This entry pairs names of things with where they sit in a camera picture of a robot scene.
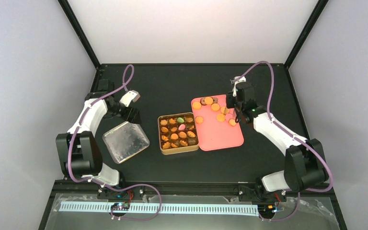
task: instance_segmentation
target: orange cookie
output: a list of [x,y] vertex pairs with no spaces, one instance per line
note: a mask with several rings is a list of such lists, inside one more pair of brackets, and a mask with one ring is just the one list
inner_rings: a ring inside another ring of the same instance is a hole
[[233,119],[233,118],[229,119],[229,124],[230,124],[231,126],[235,126],[235,125],[236,125],[236,121],[235,121],[235,119]]
[[195,119],[196,119],[195,122],[197,122],[198,124],[201,124],[204,122],[204,118],[201,116],[197,116]]
[[169,138],[168,138],[168,137],[166,137],[165,135],[162,135],[162,136],[161,136],[161,139],[162,139],[162,140],[164,140],[164,141],[168,141],[168,140],[169,140]]
[[218,121],[220,121],[220,122],[225,121],[225,115],[223,115],[223,114],[218,114],[218,115],[217,115],[217,120],[218,120]]
[[215,103],[215,104],[212,104],[212,105],[211,105],[211,109],[212,109],[213,111],[218,111],[218,110],[220,109],[220,106],[219,106],[219,104]]
[[226,106],[223,106],[222,108],[221,108],[221,113],[223,113],[223,114],[228,114],[229,113],[229,109],[226,107]]
[[178,134],[178,136],[179,136],[180,138],[186,138],[186,137],[187,137],[187,134],[185,134],[185,132],[180,132],[180,133]]
[[199,103],[199,102],[194,102],[194,103],[193,103],[193,108],[194,108],[194,109],[200,109],[200,108],[201,108],[201,106],[202,106],[202,105],[201,105],[201,103]]
[[214,99],[212,99],[212,97],[206,97],[204,101],[205,104],[212,104],[214,102]]
[[176,133],[173,133],[170,138],[171,138],[171,140],[177,140],[178,135]]
[[170,148],[170,146],[171,146],[170,142],[166,142],[166,143],[163,144],[163,146],[161,148],[165,150],[165,149]]

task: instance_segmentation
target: black mount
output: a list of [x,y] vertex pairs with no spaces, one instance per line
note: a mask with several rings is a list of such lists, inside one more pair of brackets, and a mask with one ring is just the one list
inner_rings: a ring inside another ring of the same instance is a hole
[[[254,87],[248,82],[236,84],[236,97],[230,91],[226,96],[226,106],[235,108],[238,117],[253,128],[253,119],[259,114],[266,113],[266,108],[257,105],[254,96]],[[317,139],[307,140],[306,143],[312,147],[324,160],[322,144]],[[328,174],[321,162],[315,155],[306,149],[302,144],[290,146],[286,150],[284,162],[284,178],[287,185],[293,192],[300,192],[314,185],[328,180]],[[262,178],[257,178],[255,184],[255,194],[260,200],[267,200],[272,197],[272,193],[265,190]]]
[[[61,171],[65,176],[69,176],[67,157],[71,136],[70,133],[63,133],[58,134],[56,138]],[[76,135],[72,147],[71,168],[74,175],[97,176],[102,170],[102,155],[92,132],[84,131]]]
[[[97,91],[91,92],[87,94],[85,100],[100,98],[103,95],[112,92],[115,86],[113,82],[110,82],[108,79],[101,79],[98,82]],[[105,99],[106,106],[108,111],[104,115],[104,118],[112,118],[114,116],[118,116],[125,121],[134,124],[141,124],[142,120],[140,119],[140,112],[138,109],[134,107],[126,107],[119,101],[115,100],[115,98],[111,96],[107,96]]]

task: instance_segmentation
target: cookie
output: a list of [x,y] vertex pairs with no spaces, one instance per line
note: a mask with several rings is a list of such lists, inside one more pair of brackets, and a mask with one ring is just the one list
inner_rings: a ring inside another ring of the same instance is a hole
[[193,103],[193,108],[194,108],[194,109],[200,109],[200,108],[201,108],[201,103],[199,103],[199,102],[194,102],[194,103]]
[[229,124],[230,124],[231,126],[235,126],[235,125],[236,125],[236,121],[235,121],[235,119],[233,119],[233,118],[229,119]]
[[170,146],[171,146],[170,142],[166,142],[166,143],[163,144],[163,146],[161,148],[165,150],[165,149],[170,148]]
[[212,99],[212,97],[205,98],[205,104],[213,104],[213,103],[214,103],[214,99]]
[[180,133],[178,134],[178,136],[179,136],[180,138],[186,138],[186,137],[187,137],[187,134],[185,134],[185,132],[180,132]]
[[173,133],[170,138],[171,138],[171,140],[177,140],[178,135],[176,133]]
[[191,137],[191,138],[195,138],[195,137],[196,137],[195,133],[193,133],[193,132],[191,132],[191,131],[188,131],[188,132],[187,132],[187,135],[188,135],[189,137]]
[[169,138],[167,136],[165,136],[165,135],[162,135],[161,136],[161,139],[164,140],[164,141],[168,141],[169,140]]
[[201,98],[200,103],[201,103],[201,105],[207,105],[207,104],[205,103],[205,97]]
[[204,122],[204,118],[201,116],[197,116],[195,119],[196,119],[195,122],[197,122],[198,124],[201,124]]
[[218,111],[220,109],[220,105],[215,103],[211,105],[211,109],[212,111]]
[[188,146],[188,143],[185,140],[180,140],[181,146]]
[[217,115],[217,120],[218,120],[218,121],[220,121],[220,122],[225,121],[225,115],[223,115],[223,114],[218,114],[218,115]]
[[221,108],[221,113],[223,113],[223,114],[228,114],[229,113],[229,109],[226,107],[226,106],[223,106],[222,108]]

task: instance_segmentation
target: macaron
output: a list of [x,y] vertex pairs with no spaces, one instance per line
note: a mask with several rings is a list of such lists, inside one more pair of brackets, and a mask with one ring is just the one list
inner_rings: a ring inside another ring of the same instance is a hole
[[219,105],[219,104],[217,104],[217,103],[212,104],[212,105],[211,105],[211,109],[212,109],[213,111],[218,111],[218,110],[220,109],[220,105]]
[[196,119],[195,122],[197,122],[198,124],[201,124],[204,122],[204,118],[201,116],[197,116],[195,119]]
[[201,103],[200,102],[194,102],[193,103],[193,108],[194,109],[200,109],[202,107]]

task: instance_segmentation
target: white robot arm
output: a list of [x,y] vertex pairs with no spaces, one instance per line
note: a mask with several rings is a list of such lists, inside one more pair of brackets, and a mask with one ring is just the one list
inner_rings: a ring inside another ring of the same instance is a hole
[[298,135],[277,121],[265,107],[257,105],[254,87],[244,77],[235,78],[232,84],[235,86],[227,93],[226,104],[228,108],[235,108],[236,121],[242,120],[264,135],[285,156],[283,171],[257,178],[255,189],[258,198],[264,199],[267,194],[277,190],[299,192],[326,181],[328,174],[323,165],[300,141],[312,147],[323,158],[321,143]]
[[95,141],[95,133],[101,119],[105,115],[119,116],[122,119],[140,124],[139,110],[130,107],[132,102],[140,98],[137,91],[128,91],[119,101],[113,96],[98,100],[104,92],[89,93],[84,103],[84,108],[75,124],[65,134],[59,134],[56,138],[57,151],[61,169],[65,176],[68,172],[68,151],[71,136],[77,132],[72,143],[71,168],[74,175],[81,178],[95,179],[102,187],[107,185],[116,186],[121,181],[121,174],[102,161],[102,155]]

